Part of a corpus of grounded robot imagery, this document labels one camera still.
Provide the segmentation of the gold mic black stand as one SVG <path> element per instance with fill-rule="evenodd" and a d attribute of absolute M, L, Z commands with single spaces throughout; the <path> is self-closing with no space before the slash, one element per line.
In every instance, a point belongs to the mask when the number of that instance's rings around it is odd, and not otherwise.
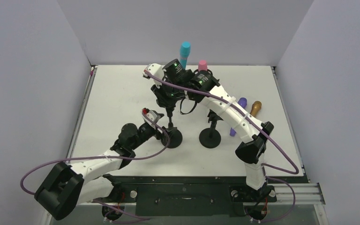
<path fill-rule="evenodd" d="M 179 147 L 183 140 L 182 133 L 178 130 L 177 127 L 174 126 L 173 121 L 172 121 L 174 109 L 175 109 L 174 106 L 166 108 L 166 113 L 167 113 L 169 122 L 168 122 L 168 127 L 165 130 L 166 130 L 167 134 L 169 135 L 169 139 L 167 139 L 166 137 L 163 137 L 161 139 L 161 143 L 163 145 L 167 145 L 167 143 L 169 143 L 169 145 L 167 146 L 169 149 L 174 149 L 174 148 Z"/>

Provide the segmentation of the purple mic black stand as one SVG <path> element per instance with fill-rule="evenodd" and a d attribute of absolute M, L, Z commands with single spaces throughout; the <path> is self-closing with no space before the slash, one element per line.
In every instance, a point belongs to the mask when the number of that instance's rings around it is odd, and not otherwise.
<path fill-rule="evenodd" d="M 208 149 L 216 148 L 221 143 L 221 134 L 216 130 L 217 122 L 223 120 L 213 110 L 208 113 L 210 127 L 202 130 L 199 134 L 200 144 Z"/>

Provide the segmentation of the gold microphone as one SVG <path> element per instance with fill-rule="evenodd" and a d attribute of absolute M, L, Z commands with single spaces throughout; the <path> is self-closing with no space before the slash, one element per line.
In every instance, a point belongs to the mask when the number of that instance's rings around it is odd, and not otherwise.
<path fill-rule="evenodd" d="M 262 108 L 262 103 L 261 103 L 260 101 L 255 101 L 255 102 L 252 104 L 250 114 L 251 114 L 253 117 L 256 117 L 257 114 L 260 112 L 261 108 Z"/>

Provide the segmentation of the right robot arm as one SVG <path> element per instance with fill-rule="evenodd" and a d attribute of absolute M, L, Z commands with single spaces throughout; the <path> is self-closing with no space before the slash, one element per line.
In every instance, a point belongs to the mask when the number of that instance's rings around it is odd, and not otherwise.
<path fill-rule="evenodd" d="M 236 131 L 241 144 L 236 156 L 245 163 L 246 195 L 258 200 L 264 195 L 266 174 L 263 168 L 266 142 L 274 126 L 261 122 L 229 95 L 209 70 L 186 70 L 174 59 L 165 66 L 149 64 L 143 75 L 154 79 L 155 86 L 170 100 L 188 99 L 207 107 Z"/>

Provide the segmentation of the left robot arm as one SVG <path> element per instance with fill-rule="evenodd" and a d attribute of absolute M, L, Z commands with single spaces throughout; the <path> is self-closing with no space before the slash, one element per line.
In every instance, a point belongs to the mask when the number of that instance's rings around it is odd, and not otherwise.
<path fill-rule="evenodd" d="M 121 188 L 111 181 L 109 173 L 135 160 L 135 149 L 152 137 L 169 140 L 167 131 L 158 125 L 125 124 L 114 145 L 103 154 L 90 159 L 74 158 L 70 164 L 55 164 L 35 192 L 35 200 L 56 220 L 68 216 L 77 205 L 96 198 L 118 200 Z"/>

